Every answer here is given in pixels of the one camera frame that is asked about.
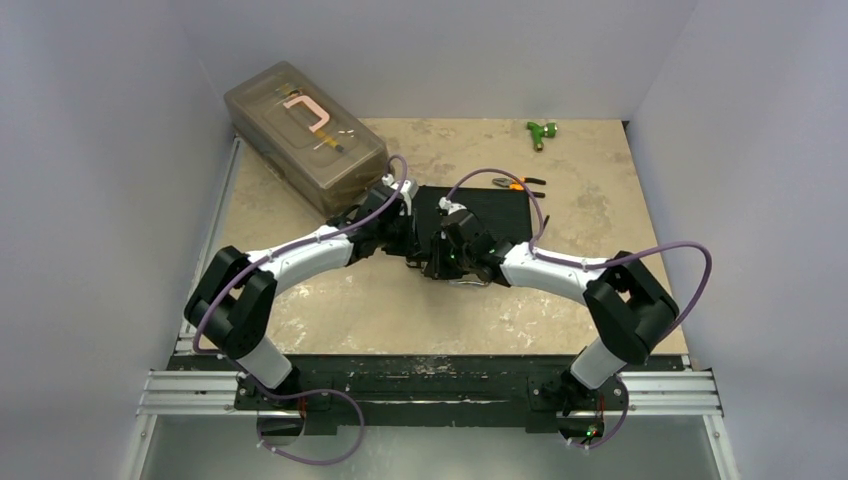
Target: green object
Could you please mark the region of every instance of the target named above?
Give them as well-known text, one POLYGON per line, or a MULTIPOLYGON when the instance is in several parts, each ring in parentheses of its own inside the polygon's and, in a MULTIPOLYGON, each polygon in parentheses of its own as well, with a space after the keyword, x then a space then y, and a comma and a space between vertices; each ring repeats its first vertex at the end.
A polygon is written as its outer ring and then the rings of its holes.
POLYGON ((539 125, 536 122, 527 122, 527 130, 530 130, 530 136, 533 138, 533 148, 537 152, 541 152, 545 148, 542 137, 554 138, 556 136, 556 123, 550 122, 539 125))

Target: beige work surface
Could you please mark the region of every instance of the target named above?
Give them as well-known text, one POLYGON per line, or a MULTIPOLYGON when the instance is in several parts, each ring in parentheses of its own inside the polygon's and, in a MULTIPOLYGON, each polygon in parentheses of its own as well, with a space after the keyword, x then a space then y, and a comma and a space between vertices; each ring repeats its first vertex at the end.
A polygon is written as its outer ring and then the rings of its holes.
MULTIPOLYGON (((618 121, 558 121, 556 138, 533 151, 522 120, 370 119, 390 153, 409 161, 421 185, 449 186, 498 167, 541 177, 551 216, 539 246, 609 257, 656 245, 627 140, 618 121)), ((492 187, 492 175, 467 186, 492 187)), ((322 218, 257 153, 244 155, 221 245, 258 250, 314 231, 322 218)), ((667 285, 662 260, 645 262, 667 285)), ((310 279, 277 297, 272 341, 298 353, 577 353, 597 337, 585 307, 526 289, 450 286, 382 252, 310 279)), ((657 352, 683 353, 674 332, 657 352)))

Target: black mounting plate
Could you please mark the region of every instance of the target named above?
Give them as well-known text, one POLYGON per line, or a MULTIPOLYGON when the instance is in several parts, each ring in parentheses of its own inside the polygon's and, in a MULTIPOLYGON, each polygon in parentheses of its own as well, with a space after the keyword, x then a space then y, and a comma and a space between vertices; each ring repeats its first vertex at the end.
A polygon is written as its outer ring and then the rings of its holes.
MULTIPOLYGON (((410 427, 517 427, 528 433, 557 432, 562 403, 555 390, 573 355, 287 355, 300 370, 301 389, 345 391, 362 407, 368 425, 410 427)), ((683 371, 679 355, 654 355, 629 371, 683 371)), ((226 360, 174 356, 168 370, 232 371, 226 360)), ((294 409, 264 401, 249 385, 236 394, 238 410, 294 409)), ((621 411, 614 379, 598 390, 607 411, 621 411)), ((584 405, 594 410, 595 405, 584 405)), ((333 434, 358 418, 343 399, 308 399, 306 434, 333 434)))

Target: black mat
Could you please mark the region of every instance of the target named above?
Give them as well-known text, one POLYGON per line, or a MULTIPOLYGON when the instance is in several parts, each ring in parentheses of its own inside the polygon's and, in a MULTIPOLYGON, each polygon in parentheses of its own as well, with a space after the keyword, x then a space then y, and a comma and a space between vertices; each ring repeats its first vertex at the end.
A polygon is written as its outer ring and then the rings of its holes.
MULTIPOLYGON (((417 216, 418 241, 423 254, 430 254, 430 237, 439 229, 442 217, 436 211, 439 199, 450 188, 422 186, 412 199, 417 216)), ((495 240, 507 239, 513 243, 530 240, 533 224, 530 220, 530 200, 518 190, 495 188, 460 188, 451 199, 465 205, 483 221, 495 240)))

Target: container lid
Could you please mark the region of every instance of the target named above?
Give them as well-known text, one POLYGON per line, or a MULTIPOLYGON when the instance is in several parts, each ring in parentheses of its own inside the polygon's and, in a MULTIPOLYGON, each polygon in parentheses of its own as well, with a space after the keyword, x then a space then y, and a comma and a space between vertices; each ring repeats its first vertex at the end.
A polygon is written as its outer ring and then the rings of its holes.
POLYGON ((321 188, 385 149, 379 137, 288 62, 230 90, 225 99, 321 188))

